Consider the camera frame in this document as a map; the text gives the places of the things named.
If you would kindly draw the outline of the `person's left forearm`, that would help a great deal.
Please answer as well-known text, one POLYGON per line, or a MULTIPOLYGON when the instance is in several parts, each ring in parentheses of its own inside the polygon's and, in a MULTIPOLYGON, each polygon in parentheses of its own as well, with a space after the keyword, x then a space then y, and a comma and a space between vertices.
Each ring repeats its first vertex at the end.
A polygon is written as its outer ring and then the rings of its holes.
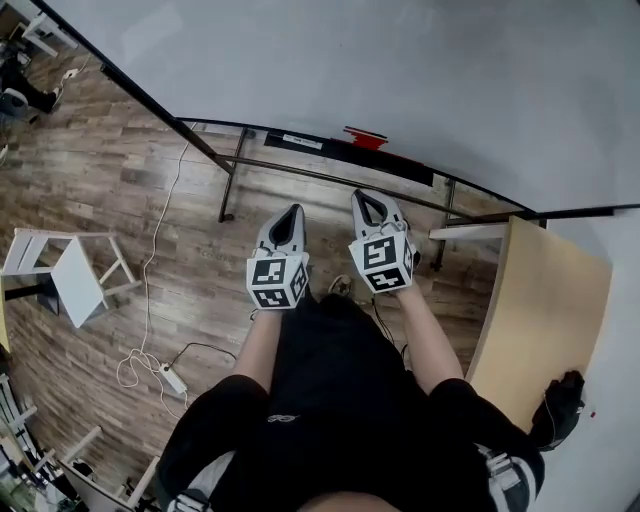
POLYGON ((281 334, 283 312, 258 310, 232 370, 248 377, 270 393, 281 334))

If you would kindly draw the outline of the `small white side table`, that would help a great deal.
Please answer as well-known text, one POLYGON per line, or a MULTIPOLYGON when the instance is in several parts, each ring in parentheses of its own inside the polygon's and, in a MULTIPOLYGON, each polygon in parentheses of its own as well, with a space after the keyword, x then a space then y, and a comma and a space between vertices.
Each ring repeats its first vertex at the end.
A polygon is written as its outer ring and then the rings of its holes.
POLYGON ((113 232, 60 232, 16 228, 1 271, 2 276, 47 274, 51 278, 74 327, 81 327, 108 309, 108 299, 142 284, 137 279, 118 245, 113 232), (115 260, 99 276, 94 271, 83 243, 105 241, 115 260), (51 266, 39 266, 38 259, 51 241, 65 241, 64 251, 51 266))

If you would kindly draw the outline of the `white rectangular table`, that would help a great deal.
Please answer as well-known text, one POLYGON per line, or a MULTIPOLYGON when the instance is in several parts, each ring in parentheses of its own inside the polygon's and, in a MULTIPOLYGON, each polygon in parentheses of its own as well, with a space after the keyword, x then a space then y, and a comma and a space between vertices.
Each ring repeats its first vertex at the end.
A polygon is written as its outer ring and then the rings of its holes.
POLYGON ((45 38, 53 36, 55 39, 75 50, 78 43, 64 32, 42 9, 31 0, 6 0, 25 20, 26 28, 22 39, 34 45, 37 49, 56 58, 59 52, 50 46, 45 38))

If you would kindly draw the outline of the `person's black clothing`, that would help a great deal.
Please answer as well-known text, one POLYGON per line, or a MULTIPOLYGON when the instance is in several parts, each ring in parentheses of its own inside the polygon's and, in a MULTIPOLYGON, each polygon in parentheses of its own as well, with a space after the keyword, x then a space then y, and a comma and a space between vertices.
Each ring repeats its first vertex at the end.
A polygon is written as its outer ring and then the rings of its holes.
POLYGON ((430 394, 350 299, 284 316, 270 393, 231 375, 176 425, 156 473, 162 512, 298 512, 338 493, 399 512, 528 512, 532 440, 464 380, 430 394))

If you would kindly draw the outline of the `white rectangular sticker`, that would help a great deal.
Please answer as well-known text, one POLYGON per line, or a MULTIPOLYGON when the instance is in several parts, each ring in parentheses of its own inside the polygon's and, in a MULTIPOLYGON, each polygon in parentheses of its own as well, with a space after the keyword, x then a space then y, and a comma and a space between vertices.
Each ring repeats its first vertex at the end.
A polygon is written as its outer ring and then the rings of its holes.
POLYGON ((287 133, 284 133, 282 135, 282 139, 284 142, 308 147, 314 150, 321 150, 323 147, 322 142, 307 139, 307 138, 292 135, 292 134, 287 134, 287 133))

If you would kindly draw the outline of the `person's right forearm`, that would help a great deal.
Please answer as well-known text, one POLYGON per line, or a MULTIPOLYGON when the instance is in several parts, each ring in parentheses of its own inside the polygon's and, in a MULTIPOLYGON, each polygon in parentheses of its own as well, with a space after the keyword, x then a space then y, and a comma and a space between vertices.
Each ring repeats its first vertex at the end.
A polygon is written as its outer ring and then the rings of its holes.
POLYGON ((403 317, 411 368, 419 387, 430 394, 440 383, 464 378, 458 357, 419 286, 396 293, 403 317))

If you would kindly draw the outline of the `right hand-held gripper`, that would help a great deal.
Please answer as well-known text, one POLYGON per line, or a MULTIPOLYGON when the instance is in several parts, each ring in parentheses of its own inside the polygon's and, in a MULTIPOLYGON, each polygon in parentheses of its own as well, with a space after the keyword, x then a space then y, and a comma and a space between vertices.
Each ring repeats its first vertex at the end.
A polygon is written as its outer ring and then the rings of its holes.
POLYGON ((349 250, 359 275, 373 294, 410 286, 417 249, 393 198, 372 189, 351 196, 356 239, 349 250))

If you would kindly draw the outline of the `light wooden table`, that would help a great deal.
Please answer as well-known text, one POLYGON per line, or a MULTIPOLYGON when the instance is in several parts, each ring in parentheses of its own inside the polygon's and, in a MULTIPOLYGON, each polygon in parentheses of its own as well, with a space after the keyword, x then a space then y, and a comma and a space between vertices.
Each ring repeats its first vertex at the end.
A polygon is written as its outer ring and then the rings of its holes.
POLYGON ((608 261, 511 218, 467 381, 529 431, 549 384, 568 371, 586 371, 611 277, 608 261))

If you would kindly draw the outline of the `white table frame bar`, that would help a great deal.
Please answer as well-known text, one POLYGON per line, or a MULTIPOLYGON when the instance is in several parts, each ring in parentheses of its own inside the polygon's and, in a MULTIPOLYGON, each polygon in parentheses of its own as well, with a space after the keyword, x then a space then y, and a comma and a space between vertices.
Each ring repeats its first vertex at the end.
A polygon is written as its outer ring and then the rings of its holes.
POLYGON ((507 228, 507 223, 449 226, 431 230, 429 238, 436 241, 502 239, 507 228))

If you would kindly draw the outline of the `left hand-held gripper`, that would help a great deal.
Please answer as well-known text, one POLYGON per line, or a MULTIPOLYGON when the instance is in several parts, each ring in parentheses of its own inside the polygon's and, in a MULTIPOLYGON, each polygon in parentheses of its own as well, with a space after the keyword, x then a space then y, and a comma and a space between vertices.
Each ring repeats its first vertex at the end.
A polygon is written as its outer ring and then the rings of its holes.
POLYGON ((246 287, 260 310, 295 309, 309 284, 305 213, 293 204, 261 227, 247 260, 246 287))

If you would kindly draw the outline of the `white table with wooden legs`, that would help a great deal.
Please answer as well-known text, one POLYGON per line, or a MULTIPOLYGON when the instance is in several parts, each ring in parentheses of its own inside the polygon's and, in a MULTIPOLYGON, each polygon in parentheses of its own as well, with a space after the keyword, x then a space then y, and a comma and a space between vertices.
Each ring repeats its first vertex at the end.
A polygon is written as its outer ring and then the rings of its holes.
POLYGON ((56 462, 88 512, 161 512, 156 504, 151 484, 156 475, 159 457, 154 456, 138 479, 125 478, 113 486, 102 479, 96 467, 89 465, 91 473, 85 475, 78 469, 85 462, 94 445, 103 436, 99 425, 93 426, 79 441, 56 462))

